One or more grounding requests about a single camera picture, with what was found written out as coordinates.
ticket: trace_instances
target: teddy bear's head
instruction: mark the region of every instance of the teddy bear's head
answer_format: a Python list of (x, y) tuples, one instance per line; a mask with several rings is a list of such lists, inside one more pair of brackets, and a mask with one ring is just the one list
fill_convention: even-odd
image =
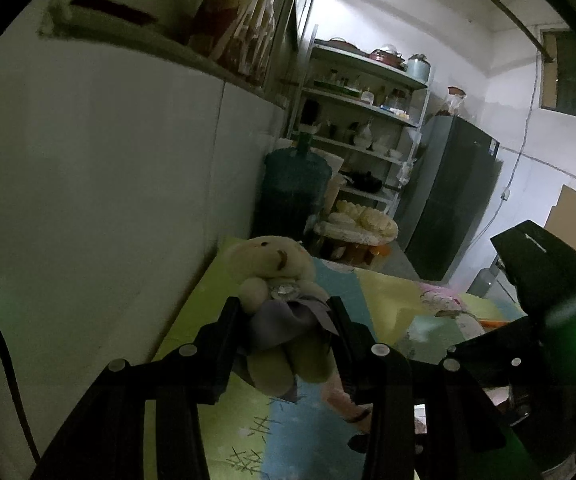
[(238, 283), (248, 278), (315, 279), (312, 257), (299, 243), (283, 236), (261, 236), (226, 251), (226, 267)]

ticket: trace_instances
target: electrical cord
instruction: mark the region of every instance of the electrical cord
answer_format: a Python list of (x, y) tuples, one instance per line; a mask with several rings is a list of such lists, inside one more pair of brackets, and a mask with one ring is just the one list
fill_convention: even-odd
[(539, 60), (540, 55), (539, 53), (537, 53), (534, 64), (534, 85), (532, 86), (532, 96), (530, 96), (530, 107), (528, 108), (528, 114), (526, 115), (526, 123), (524, 124), (524, 140), (522, 141), (522, 146), (519, 149), (519, 153), (517, 153), (517, 159), (514, 161), (514, 167), (512, 173), (510, 174), (510, 179), (508, 180), (508, 184), (506, 184), (506, 187), (504, 187), (504, 191), (501, 195), (501, 202), (497, 206), (494, 215), (492, 215), (490, 222), (486, 224), (486, 226), (479, 232), (479, 234), (477, 234), (474, 238), (472, 238), (472, 240), (468, 244), (468, 248), (466, 248), (464, 256), (466, 255), (466, 253), (468, 253), (468, 251), (474, 244), (476, 244), (479, 240), (481, 240), (481, 237), (487, 232), (487, 230), (490, 229), (490, 226), (497, 218), (497, 215), (499, 215), (501, 206), (504, 204), (504, 202), (508, 200), (506, 193), (510, 193), (510, 186), (513, 183), (514, 174), (517, 171), (517, 167), (519, 167), (519, 161), (521, 160), (522, 155), (524, 154), (524, 149), (526, 148), (526, 142), (528, 140), (528, 124), (530, 123), (530, 117), (532, 116), (532, 107), (534, 106), (534, 98), (535, 95), (537, 95), (537, 81), (539, 80)]
[(39, 450), (37, 450), (37, 445), (34, 443), (34, 438), (32, 437), (32, 432), (30, 430), (30, 425), (28, 424), (28, 419), (25, 416), (25, 410), (23, 409), (23, 402), (21, 401), (21, 393), (19, 391), (19, 385), (16, 381), (16, 375), (14, 373), (14, 366), (12, 365), (12, 357), (8, 350), (7, 344), (0, 329), (0, 359), (1, 364), (4, 367), (5, 379), (7, 380), (8, 389), (10, 390), (10, 395), (12, 396), (12, 402), (14, 403), (14, 409), (16, 410), (16, 416), (19, 419), (19, 424), (23, 430), (23, 436), (25, 437), (28, 447), (30, 448), (30, 453), (34, 462), (39, 463), (40, 455)]

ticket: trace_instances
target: refrigerator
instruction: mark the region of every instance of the refrigerator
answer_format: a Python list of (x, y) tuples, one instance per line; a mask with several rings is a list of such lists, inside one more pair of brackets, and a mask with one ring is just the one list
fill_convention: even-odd
[(465, 252), (494, 189), (498, 146), (459, 117), (424, 126), (395, 213), (399, 246), (422, 280), (446, 282)]

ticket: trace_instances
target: pipe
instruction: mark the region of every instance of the pipe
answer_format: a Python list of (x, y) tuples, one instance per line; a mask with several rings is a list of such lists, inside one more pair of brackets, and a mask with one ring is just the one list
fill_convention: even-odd
[(542, 54), (543, 60), (546, 63), (552, 63), (554, 61), (550, 56), (550, 54), (548, 54), (544, 46), (539, 42), (539, 40), (536, 37), (534, 37), (533, 33), (526, 28), (526, 26), (519, 20), (519, 18), (517, 18), (513, 14), (512, 10), (508, 9), (508, 7), (506, 7), (499, 0), (490, 0), (490, 1), (494, 3), (501, 10), (501, 12), (503, 12), (506, 16), (508, 16), (508, 18), (512, 20), (514, 25), (519, 27), (519, 29), (526, 35), (526, 37), (532, 42), (532, 44), (535, 47), (537, 47), (537, 50)]

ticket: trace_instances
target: large water dispenser bottle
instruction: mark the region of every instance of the large water dispenser bottle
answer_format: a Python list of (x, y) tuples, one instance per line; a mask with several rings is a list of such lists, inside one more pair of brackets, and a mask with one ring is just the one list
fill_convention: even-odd
[(252, 236), (277, 235), (301, 240), (324, 203), (332, 170), (309, 150), (312, 136), (301, 133), (296, 148), (284, 148), (265, 158), (261, 199)]

